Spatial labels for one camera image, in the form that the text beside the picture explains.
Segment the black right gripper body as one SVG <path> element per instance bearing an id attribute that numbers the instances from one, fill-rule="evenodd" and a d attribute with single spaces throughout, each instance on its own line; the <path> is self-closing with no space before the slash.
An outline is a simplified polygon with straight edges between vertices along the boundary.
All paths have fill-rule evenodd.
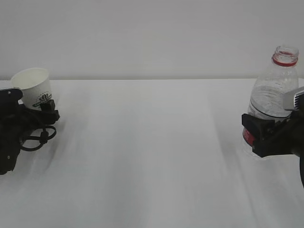
<path id="1" fill-rule="evenodd" d="M 275 122 L 260 140 L 255 140 L 252 152 L 261 158 L 277 155 L 304 154 L 304 114 L 293 111 L 290 117 Z"/>

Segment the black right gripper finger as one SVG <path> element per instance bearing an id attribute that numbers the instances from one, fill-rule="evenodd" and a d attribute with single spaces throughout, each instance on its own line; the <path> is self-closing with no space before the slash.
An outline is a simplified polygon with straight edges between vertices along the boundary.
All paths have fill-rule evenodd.
<path id="1" fill-rule="evenodd" d="M 268 128 L 275 125 L 275 120 L 259 119 L 249 114 L 242 114 L 241 123 L 243 125 L 243 138 L 249 145 L 253 145 L 255 140 L 260 140 Z"/>

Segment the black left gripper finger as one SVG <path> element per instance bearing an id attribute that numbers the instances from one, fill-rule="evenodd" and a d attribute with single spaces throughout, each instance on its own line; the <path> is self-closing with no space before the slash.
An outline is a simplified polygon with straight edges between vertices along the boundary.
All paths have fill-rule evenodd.
<path id="1" fill-rule="evenodd" d="M 41 110 L 26 108 L 26 111 L 45 125 L 53 125 L 59 120 L 59 111 L 56 110 L 55 101 L 53 99 L 41 104 L 40 108 Z"/>

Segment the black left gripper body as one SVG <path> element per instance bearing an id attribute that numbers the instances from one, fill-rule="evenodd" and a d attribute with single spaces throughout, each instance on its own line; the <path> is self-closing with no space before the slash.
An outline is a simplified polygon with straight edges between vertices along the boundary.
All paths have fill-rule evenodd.
<path id="1" fill-rule="evenodd" d="M 19 103 L 18 88 L 0 90 L 0 174 L 13 171 L 20 151 L 33 152 L 48 142 L 47 125 L 41 123 Z"/>

